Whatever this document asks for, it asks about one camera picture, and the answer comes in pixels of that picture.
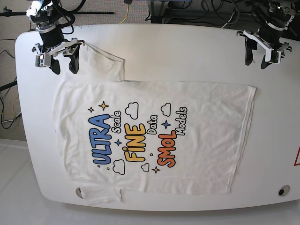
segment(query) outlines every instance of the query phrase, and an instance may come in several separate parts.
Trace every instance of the white t-shirt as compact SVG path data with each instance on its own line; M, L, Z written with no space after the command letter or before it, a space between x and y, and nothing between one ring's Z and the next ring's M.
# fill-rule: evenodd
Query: white t-shirt
M248 136L255 88L124 81L124 60L81 46L53 106L60 154L89 204L121 190L229 193Z

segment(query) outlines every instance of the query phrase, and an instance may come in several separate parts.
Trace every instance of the yellow cable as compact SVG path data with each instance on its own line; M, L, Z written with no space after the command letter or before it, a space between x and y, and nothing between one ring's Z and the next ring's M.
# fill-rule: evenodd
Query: yellow cable
M127 19L128 13L129 13L129 5L127 5L127 13L126 13L125 19L122 22L120 22L120 24L125 22L125 20Z
M15 109L14 109L14 106L15 106L15 101L18 99L19 97L16 97L13 101L13 117L15 118Z
M7 115L7 116L11 116L12 118L15 118L14 116L12 116L10 114L1 113L1 115Z

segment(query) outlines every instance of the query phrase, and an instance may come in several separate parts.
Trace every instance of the cloud doodle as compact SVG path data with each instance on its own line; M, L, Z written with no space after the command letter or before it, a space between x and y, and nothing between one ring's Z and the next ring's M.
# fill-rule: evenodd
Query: cloud doodle
M123 159L120 159L120 160L115 160L113 162L113 168L112 170L115 172L115 173L118 173L120 175L124 175L125 174L125 162Z
M149 172L149 166L150 166L149 163L146 163L142 165L141 168L144 172Z
M139 104L137 102L131 102L125 109L125 113L131 117L131 119L136 120L139 117Z
M160 110L163 112L164 116L169 117L171 115L171 103L166 103L160 108Z

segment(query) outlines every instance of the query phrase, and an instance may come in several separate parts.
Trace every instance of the white table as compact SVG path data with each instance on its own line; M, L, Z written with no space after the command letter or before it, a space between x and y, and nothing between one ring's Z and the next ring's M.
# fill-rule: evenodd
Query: white table
M258 88L250 134L232 193L166 195L126 191L124 202L97 207L126 210L192 211L242 208L300 199L300 166L294 166L300 145L300 43L280 65L260 69L244 65L244 38L233 30L184 25L93 25L75 27L71 38L83 39L126 60L127 80L210 81ZM85 205L68 177L55 147L51 120L54 94L61 75L35 67L37 32L16 41L16 70L22 116L30 156L42 194L54 201ZM69 59L59 57L61 74ZM289 185L285 197L279 189Z

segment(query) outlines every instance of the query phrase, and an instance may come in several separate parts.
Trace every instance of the yellow star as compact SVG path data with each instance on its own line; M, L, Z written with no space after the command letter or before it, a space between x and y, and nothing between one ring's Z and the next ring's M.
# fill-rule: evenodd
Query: yellow star
M89 109L89 111L90 111L90 113L92 113L92 111L94 111L93 109L92 109L92 107Z
M154 171L155 173L157 173L157 172L160 171L160 170L158 169L157 166L155 166L155 168L153 169L153 171Z
M100 107L102 107L103 111L106 107L108 107L108 105L105 105L105 102L102 103L102 105L99 105Z

